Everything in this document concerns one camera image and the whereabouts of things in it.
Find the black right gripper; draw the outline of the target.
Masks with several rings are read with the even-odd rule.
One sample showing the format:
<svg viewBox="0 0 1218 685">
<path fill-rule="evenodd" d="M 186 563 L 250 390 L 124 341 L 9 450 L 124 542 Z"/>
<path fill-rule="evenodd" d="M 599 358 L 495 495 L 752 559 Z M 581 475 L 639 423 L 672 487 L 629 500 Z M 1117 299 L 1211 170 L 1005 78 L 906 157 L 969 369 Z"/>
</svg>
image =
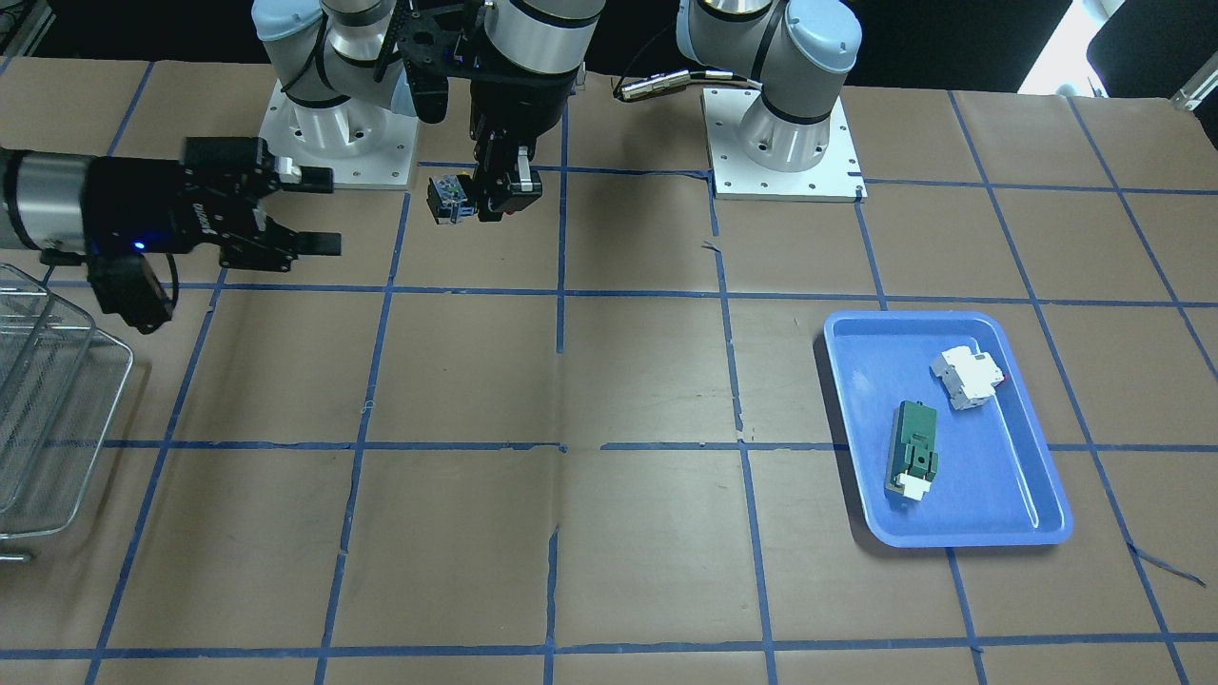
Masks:
<svg viewBox="0 0 1218 685">
<path fill-rule="evenodd" d="M 334 193 L 330 167 L 270 154 L 258 137 L 191 137 L 178 160 L 104 157 L 86 169 L 86 254 L 188 254 L 219 247 L 219 264 L 286 271 L 286 260 L 339 257 L 334 232 L 295 232 L 268 218 L 266 196 Z"/>
</svg>

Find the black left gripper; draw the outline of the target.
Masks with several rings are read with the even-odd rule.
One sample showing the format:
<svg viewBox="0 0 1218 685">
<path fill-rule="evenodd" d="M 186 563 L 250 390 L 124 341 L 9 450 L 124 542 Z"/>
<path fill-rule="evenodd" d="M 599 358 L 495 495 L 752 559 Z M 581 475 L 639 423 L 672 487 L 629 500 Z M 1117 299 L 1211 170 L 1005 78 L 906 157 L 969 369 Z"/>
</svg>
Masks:
<svg viewBox="0 0 1218 685">
<path fill-rule="evenodd" d="M 476 167 L 477 218 L 499 222 L 496 197 L 509 186 L 509 212 L 527 208 L 542 196 L 533 169 L 537 139 L 561 119 L 574 76 L 531 79 L 526 84 L 493 80 L 471 83 L 471 139 Z"/>
</svg>

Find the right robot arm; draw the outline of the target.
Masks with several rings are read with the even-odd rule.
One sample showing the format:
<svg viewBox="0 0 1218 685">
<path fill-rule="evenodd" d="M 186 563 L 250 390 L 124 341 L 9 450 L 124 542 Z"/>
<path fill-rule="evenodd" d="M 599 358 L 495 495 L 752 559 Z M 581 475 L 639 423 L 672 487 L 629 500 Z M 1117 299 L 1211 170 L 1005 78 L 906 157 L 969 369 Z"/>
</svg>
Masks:
<svg viewBox="0 0 1218 685">
<path fill-rule="evenodd" d="M 333 190 L 333 169 L 278 157 L 259 137 L 188 137 L 175 160 L 4 150 L 2 247 L 122 258 L 214 245 L 223 267 L 287 272 L 339 256 L 341 236 L 280 225 L 262 200 Z"/>
</svg>

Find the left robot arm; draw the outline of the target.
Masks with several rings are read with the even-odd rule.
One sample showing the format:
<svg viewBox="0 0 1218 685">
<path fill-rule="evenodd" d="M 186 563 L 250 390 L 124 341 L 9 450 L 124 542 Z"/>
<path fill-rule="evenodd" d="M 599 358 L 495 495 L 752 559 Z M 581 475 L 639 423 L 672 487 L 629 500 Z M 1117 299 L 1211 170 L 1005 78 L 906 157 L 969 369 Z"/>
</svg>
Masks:
<svg viewBox="0 0 1218 685">
<path fill-rule="evenodd" d="M 722 184 L 794 184 L 831 154 L 840 90 L 864 30 L 840 1 L 322 1 L 313 65 L 330 50 L 387 80 L 390 105 L 445 119 L 452 80 L 471 94 L 474 167 L 428 186 L 431 216 L 496 222 L 535 204 L 537 140 L 586 73 L 615 76 L 618 104 L 692 84 L 737 87 L 703 101 Z"/>
</svg>

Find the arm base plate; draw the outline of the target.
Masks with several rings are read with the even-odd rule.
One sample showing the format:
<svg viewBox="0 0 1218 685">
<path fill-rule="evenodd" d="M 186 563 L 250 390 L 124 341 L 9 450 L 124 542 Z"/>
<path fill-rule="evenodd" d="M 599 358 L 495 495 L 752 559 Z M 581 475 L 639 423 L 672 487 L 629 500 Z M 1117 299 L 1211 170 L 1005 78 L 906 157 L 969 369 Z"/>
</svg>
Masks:
<svg viewBox="0 0 1218 685">
<path fill-rule="evenodd" d="M 756 89 L 705 89 L 702 104 L 717 197 L 855 204 L 868 195 L 843 100 L 810 126 L 773 115 Z"/>
<path fill-rule="evenodd" d="M 290 158 L 295 167 L 333 169 L 339 189 L 406 190 L 419 129 L 415 117 L 356 100 L 308 108 L 275 83 L 258 134 L 270 154 Z"/>
</svg>

